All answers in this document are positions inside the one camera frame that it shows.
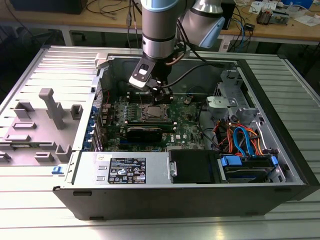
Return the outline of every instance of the power supply label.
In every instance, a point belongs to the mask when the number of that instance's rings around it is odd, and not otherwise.
[[[146,179],[145,158],[111,158],[109,184],[145,184]]]

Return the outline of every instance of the motherboard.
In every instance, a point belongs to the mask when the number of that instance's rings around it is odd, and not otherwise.
[[[204,149],[197,125],[197,102],[177,95],[171,103],[150,104],[124,96],[104,104],[104,150],[107,152],[167,152]]]

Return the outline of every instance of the robotic arm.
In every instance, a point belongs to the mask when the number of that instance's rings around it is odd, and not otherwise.
[[[221,0],[141,0],[143,55],[129,83],[151,90],[154,100],[170,97],[167,77],[175,55],[177,20],[189,42],[210,48],[224,25]]]

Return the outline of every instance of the wooden table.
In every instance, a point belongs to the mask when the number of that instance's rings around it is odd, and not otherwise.
[[[304,44],[304,45],[317,45],[320,42],[320,24],[316,26],[307,26],[298,21],[290,18],[287,25],[280,24],[257,24],[257,14],[249,13],[249,6],[238,7],[241,16],[245,19],[246,23],[255,25],[251,41],[256,42],[269,42],[269,43],[284,43],[284,44]],[[312,5],[310,11],[307,14],[314,16],[316,11],[320,12],[320,6]],[[230,40],[236,39],[240,34],[237,28],[237,23],[231,21],[228,30],[222,30],[220,34],[224,35],[221,43],[221,47],[229,46]]]
[[[21,25],[13,18],[8,11],[5,0],[0,0],[0,25],[21,27]],[[128,14],[128,8],[122,9],[116,12],[116,15],[106,14],[110,17],[104,16],[98,13],[92,13],[86,9],[81,14],[66,14],[66,13],[51,13],[51,12],[32,12],[32,11],[15,11],[9,0],[6,0],[10,10],[13,14],[23,22],[26,27],[29,28],[41,28],[41,29],[56,29],[61,30],[64,38],[64,42],[67,46],[73,46],[73,40],[71,31],[88,31],[88,32],[112,32],[112,33],[126,33],[126,19]],[[117,3],[114,0],[100,0],[100,5],[105,6],[109,4]],[[110,6],[105,8],[105,11],[113,11],[128,6],[128,1],[125,0],[116,6]],[[94,12],[99,12],[98,2],[91,4],[89,9]],[[135,11],[137,19],[138,33],[142,33],[142,16]]]
[[[107,5],[114,3],[113,0],[100,0],[100,5]],[[128,1],[124,1],[117,6],[110,6],[106,9],[109,11],[116,10],[128,6]],[[72,46],[71,31],[91,31],[91,32],[113,32],[126,33],[126,18],[128,8],[116,12],[116,19],[113,20],[102,14],[92,13],[84,9],[80,15],[71,15],[65,13],[50,13],[50,12],[27,12],[15,11],[11,5],[10,9],[14,15],[29,28],[43,28],[43,29],[57,29],[61,30],[65,44]],[[98,12],[98,2],[90,5],[92,11]],[[272,42],[272,43],[287,43],[287,44],[305,44],[317,45],[320,41],[320,24],[309,27],[293,19],[289,20],[288,25],[260,25],[256,22],[257,15],[248,14],[249,7],[239,7],[241,15],[245,18],[247,23],[255,25],[252,41],[258,42]],[[312,11],[320,11],[319,6],[312,5]],[[142,17],[136,11],[138,32],[141,33]],[[4,0],[0,0],[0,24],[4,26],[20,27],[21,25],[12,17],[6,8]],[[236,22],[232,21],[228,30],[222,30],[219,38],[222,39],[220,50],[226,51],[230,41],[236,39],[240,31],[236,26]]]

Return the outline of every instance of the slotted metal surface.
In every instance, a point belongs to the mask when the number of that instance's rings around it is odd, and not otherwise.
[[[37,99],[41,87],[53,87],[56,101],[69,108],[86,101],[96,75],[98,52],[122,54],[139,50],[52,47],[37,55],[16,94],[0,109],[0,137],[15,116],[19,99],[45,107]],[[245,59],[274,108],[320,180],[320,108],[318,96],[286,60],[274,55],[201,53],[203,57]],[[320,239],[320,191],[302,201],[286,202],[265,216],[193,219],[80,221],[52,193],[63,177],[51,167],[0,167],[1,239]]]

